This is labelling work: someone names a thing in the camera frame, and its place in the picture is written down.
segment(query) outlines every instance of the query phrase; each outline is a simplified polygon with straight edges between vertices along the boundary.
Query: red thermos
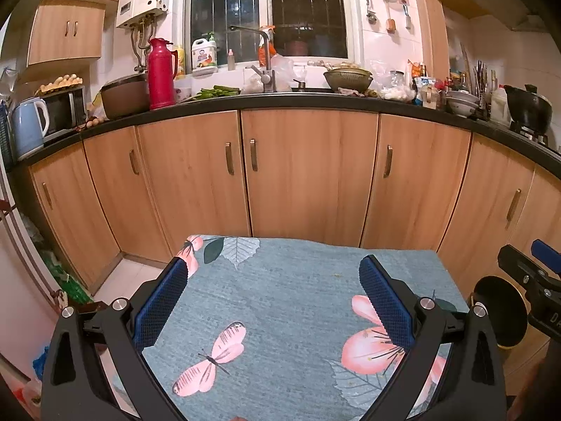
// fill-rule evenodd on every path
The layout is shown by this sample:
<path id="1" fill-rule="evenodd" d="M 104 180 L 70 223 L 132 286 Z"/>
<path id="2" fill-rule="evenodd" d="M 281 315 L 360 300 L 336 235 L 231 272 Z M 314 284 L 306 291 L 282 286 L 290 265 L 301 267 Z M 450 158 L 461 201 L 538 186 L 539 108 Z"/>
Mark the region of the red thermos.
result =
<path id="1" fill-rule="evenodd" d="M 166 47 L 172 42 L 162 38 L 150 41 L 152 50 L 148 54 L 148 91 L 150 109 L 158 109 L 175 104 L 173 78 L 177 74 L 177 50 L 170 52 Z M 172 71 L 172 55 L 175 57 L 175 69 Z"/>

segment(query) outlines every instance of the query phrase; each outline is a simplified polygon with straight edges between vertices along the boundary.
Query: pink flower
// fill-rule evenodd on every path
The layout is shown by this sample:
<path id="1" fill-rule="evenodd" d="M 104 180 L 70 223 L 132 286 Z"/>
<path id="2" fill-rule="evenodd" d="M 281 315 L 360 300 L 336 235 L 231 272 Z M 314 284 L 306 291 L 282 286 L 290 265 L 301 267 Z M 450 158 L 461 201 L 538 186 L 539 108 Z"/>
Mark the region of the pink flower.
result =
<path id="1" fill-rule="evenodd" d="M 385 372 L 392 364 L 397 367 L 405 356 L 405 350 L 392 343 L 368 297 L 353 296 L 351 303 L 357 315 L 372 321 L 375 326 L 357 332 L 345 342 L 341 364 L 353 372 L 364 375 Z M 443 357 L 436 357 L 414 406 L 426 400 L 432 382 L 438 384 L 445 362 Z"/>
<path id="2" fill-rule="evenodd" d="M 198 269 L 198 261 L 195 258 L 195 251 L 203 247 L 201 236 L 189 236 L 183 244 L 183 248 L 176 255 L 187 264 L 187 278 L 191 278 Z"/>

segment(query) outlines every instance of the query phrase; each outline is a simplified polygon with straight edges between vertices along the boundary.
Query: countertop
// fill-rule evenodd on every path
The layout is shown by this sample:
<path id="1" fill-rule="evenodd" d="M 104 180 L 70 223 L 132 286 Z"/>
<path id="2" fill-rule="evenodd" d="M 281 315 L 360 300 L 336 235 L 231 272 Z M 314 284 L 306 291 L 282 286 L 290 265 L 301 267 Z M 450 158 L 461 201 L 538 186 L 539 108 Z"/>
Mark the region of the countertop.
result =
<path id="1" fill-rule="evenodd" d="M 115 129 L 134 125 L 144 125 L 187 115 L 207 114 L 220 111 L 237 111 L 240 109 L 267 109 L 267 108 L 319 108 L 343 109 L 345 111 L 369 111 L 383 114 L 402 115 L 406 117 L 442 123 L 456 128 L 463 128 L 482 136 L 493 139 L 506 147 L 524 155 L 547 171 L 561 179 L 561 156 L 527 138 L 510 131 L 506 127 L 482 120 L 472 120 L 442 111 L 433 111 L 421 106 L 405 104 L 397 101 L 381 100 L 374 98 L 358 98 L 333 93 L 276 93 L 239 95 L 192 101 L 175 106 L 169 106 L 155 111 L 110 120 L 80 133 L 68 136 L 57 141 L 34 155 L 21 161 L 27 166 L 50 156 L 76 142 L 107 133 Z"/>

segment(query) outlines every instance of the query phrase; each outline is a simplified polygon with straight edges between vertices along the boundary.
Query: kettle handle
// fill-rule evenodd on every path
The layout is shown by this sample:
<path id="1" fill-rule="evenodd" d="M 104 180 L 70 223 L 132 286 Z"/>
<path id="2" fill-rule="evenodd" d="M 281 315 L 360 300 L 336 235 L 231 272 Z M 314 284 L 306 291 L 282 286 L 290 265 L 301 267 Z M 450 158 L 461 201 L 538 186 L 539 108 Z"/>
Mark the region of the kettle handle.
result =
<path id="1" fill-rule="evenodd" d="M 177 63 L 179 62 L 179 54 L 177 50 L 172 50 L 172 55 L 175 57 L 175 69 L 173 70 L 173 78 L 175 79 L 177 75 Z"/>
<path id="2" fill-rule="evenodd" d="M 41 108 L 43 111 L 43 117 L 45 118 L 45 127 L 42 128 L 43 137 L 47 135 L 47 131 L 49 131 L 50 119 L 49 119 L 49 111 L 47 111 L 47 104 L 45 104 L 44 100 L 37 100 L 33 101 L 35 108 L 37 110 L 37 119 L 39 120 L 39 126 L 41 126 L 41 118 L 39 117 L 39 111 L 37 108 Z"/>

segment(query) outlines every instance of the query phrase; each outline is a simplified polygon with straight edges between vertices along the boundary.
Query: bolt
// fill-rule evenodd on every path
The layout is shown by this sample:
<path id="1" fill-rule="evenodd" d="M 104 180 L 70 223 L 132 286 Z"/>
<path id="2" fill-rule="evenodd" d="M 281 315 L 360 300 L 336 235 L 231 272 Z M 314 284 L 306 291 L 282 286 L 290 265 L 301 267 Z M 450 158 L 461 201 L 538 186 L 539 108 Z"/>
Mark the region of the bolt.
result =
<path id="1" fill-rule="evenodd" d="M 482 305 L 476 305 L 473 308 L 473 313 L 475 313 L 479 317 L 484 317 L 487 314 L 487 311 Z"/>
<path id="2" fill-rule="evenodd" d="M 68 318 L 69 316 L 72 316 L 72 314 L 74 313 L 74 307 L 66 307 L 63 311 L 62 311 L 62 316 L 64 318 Z"/>
<path id="3" fill-rule="evenodd" d="M 127 300 L 123 298 L 116 299 L 111 306 L 115 310 L 123 310 L 127 306 Z"/>
<path id="4" fill-rule="evenodd" d="M 434 301 L 431 298 L 422 298 L 420 304 L 426 310 L 434 309 Z"/>

